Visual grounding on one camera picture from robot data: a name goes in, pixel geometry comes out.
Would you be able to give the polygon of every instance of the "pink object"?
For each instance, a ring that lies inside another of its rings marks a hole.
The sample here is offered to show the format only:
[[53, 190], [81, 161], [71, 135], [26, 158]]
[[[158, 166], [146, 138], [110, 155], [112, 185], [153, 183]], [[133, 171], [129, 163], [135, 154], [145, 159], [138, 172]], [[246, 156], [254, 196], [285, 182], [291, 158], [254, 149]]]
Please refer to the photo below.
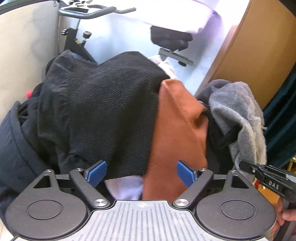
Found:
[[29, 98], [31, 97], [32, 92], [33, 92], [33, 91], [27, 91], [27, 99], [29, 99]]

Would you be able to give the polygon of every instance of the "teal curtain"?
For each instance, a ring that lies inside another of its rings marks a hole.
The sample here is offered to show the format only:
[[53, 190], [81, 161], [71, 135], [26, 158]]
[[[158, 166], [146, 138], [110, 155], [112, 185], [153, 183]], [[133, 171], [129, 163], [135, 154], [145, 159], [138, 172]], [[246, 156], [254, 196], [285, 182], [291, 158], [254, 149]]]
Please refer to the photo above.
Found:
[[296, 154], [296, 65], [263, 113], [267, 164], [283, 167]]

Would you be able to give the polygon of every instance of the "orange fabric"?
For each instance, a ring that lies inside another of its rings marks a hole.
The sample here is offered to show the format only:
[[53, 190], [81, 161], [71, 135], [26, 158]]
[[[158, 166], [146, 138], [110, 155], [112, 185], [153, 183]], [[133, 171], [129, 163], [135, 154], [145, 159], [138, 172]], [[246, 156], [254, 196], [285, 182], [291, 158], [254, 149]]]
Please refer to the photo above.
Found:
[[176, 171], [179, 160], [196, 169], [207, 167], [205, 109], [181, 81], [162, 81], [143, 200], [172, 203], [186, 190]]

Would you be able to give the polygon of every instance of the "human hand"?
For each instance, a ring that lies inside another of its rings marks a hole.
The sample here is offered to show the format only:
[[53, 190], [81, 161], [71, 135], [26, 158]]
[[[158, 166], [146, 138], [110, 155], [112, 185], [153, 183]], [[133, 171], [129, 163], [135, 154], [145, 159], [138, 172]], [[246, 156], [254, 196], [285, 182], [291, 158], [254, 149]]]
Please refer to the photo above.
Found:
[[276, 224], [272, 228], [272, 231], [275, 232], [278, 230], [285, 221], [296, 221], [296, 209], [283, 211], [283, 200], [280, 198], [276, 206]]

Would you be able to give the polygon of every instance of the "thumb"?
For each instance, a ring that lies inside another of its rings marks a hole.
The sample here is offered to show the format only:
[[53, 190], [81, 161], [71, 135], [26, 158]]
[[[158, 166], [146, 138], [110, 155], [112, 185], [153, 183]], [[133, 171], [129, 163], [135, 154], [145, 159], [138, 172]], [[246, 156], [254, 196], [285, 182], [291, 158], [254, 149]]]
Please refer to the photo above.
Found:
[[283, 211], [281, 217], [286, 221], [296, 221], [296, 209]]

